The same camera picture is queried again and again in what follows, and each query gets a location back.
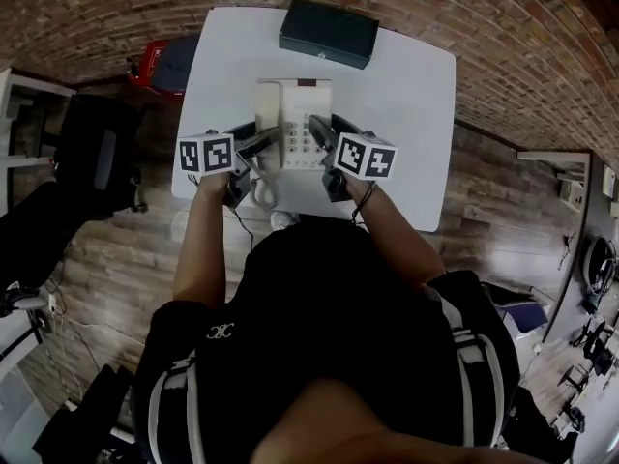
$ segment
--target table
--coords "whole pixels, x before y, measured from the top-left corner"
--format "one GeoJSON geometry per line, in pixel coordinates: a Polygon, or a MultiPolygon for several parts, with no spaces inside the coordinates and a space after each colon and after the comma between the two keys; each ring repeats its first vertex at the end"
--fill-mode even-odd
{"type": "Polygon", "coordinates": [[[13,120],[17,118],[19,108],[23,104],[32,104],[32,101],[12,97],[14,86],[65,97],[75,94],[73,89],[19,75],[12,72],[11,68],[0,72],[0,217],[6,214],[11,206],[7,200],[11,194],[8,184],[12,183],[8,177],[9,168],[49,164],[49,158],[27,158],[24,155],[9,153],[13,120]]]}
{"type": "MultiPolygon", "coordinates": [[[[394,175],[381,186],[417,229],[438,226],[452,145],[456,59],[447,51],[380,28],[360,71],[279,48],[280,9],[216,8],[209,12],[185,94],[178,136],[224,132],[254,120],[258,79],[333,81],[333,113],[399,147],[394,175]]],[[[331,203],[322,172],[282,170],[278,210],[350,218],[352,202],[331,203]]],[[[193,198],[195,186],[174,159],[172,193],[193,198]]],[[[248,198],[242,203],[250,206],[248,198]]]]}

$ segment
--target wooden floor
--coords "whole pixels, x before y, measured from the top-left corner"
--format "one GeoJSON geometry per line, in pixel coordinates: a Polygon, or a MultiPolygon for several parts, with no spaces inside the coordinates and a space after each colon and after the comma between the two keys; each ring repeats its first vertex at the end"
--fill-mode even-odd
{"type": "MultiPolygon", "coordinates": [[[[111,87],[97,92],[136,106],[154,100],[129,88],[111,87]]],[[[52,110],[60,114],[62,104],[52,110]]],[[[35,113],[33,109],[20,120],[26,137],[28,129],[32,129],[29,117],[35,113]]],[[[45,337],[55,367],[43,346],[20,364],[50,413],[67,397],[59,375],[71,396],[79,398],[79,386],[85,390],[97,373],[77,334],[91,349],[98,366],[122,364],[135,370],[152,314],[171,299],[189,209],[188,201],[176,199],[170,192],[179,117],[178,105],[151,109],[138,134],[135,157],[143,172],[148,213],[125,211],[109,221],[87,223],[68,248],[64,264],[58,265],[55,276],[62,277],[62,284],[57,295],[66,304],[66,318],[93,326],[70,324],[58,318],[55,334],[45,337]]],[[[58,119],[50,115],[47,130],[58,130],[59,126],[58,119]]],[[[15,199],[25,197],[47,176],[42,170],[19,170],[15,175],[15,199]]],[[[482,279],[514,288],[536,286],[552,296],[564,273],[558,269],[566,251],[564,236],[572,235],[575,227],[574,214],[559,201],[557,193],[558,182],[549,166],[520,161],[514,150],[475,132],[455,128],[440,225],[426,238],[440,252],[449,270],[471,269],[482,279]]],[[[268,221],[257,211],[242,208],[239,214],[257,239],[270,232],[268,221]]],[[[224,227],[227,293],[231,297],[243,273],[250,239],[230,213],[226,214],[224,227]]],[[[549,418],[565,395],[552,391],[550,386],[556,385],[558,370],[575,356],[565,346],[557,349],[569,356],[550,370],[538,362],[532,369],[539,381],[533,384],[537,387],[536,399],[545,397],[545,415],[549,418]]],[[[122,422],[129,422],[127,411],[122,422]]]]}

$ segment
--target brick wall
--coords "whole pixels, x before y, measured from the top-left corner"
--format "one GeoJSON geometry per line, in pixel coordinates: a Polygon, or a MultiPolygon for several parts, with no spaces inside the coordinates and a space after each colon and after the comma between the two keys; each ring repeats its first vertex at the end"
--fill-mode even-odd
{"type": "MultiPolygon", "coordinates": [[[[153,39],[221,5],[290,0],[0,0],[0,62],[78,82],[123,73],[153,39]]],[[[445,48],[456,116],[529,148],[595,148],[619,168],[619,55],[580,0],[318,0],[445,48]]]]}

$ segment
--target shoe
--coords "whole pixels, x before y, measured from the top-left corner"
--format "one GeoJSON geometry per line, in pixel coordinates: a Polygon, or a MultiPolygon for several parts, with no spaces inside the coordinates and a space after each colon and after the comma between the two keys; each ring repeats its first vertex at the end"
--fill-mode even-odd
{"type": "Polygon", "coordinates": [[[285,212],[272,212],[271,213],[271,228],[273,231],[283,230],[291,225],[294,225],[295,221],[292,216],[285,212]]]}

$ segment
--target person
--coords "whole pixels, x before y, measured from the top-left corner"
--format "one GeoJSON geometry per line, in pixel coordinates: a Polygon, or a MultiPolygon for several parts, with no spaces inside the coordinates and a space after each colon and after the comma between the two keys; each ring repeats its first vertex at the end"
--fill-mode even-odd
{"type": "Polygon", "coordinates": [[[481,447],[509,414],[514,345],[477,277],[447,274],[382,188],[346,176],[367,230],[315,217],[273,232],[226,303],[227,181],[199,183],[173,301],[153,315],[135,374],[133,424],[148,460],[537,462],[481,447]],[[493,348],[464,369],[459,333],[467,348],[481,338],[493,348]]]}

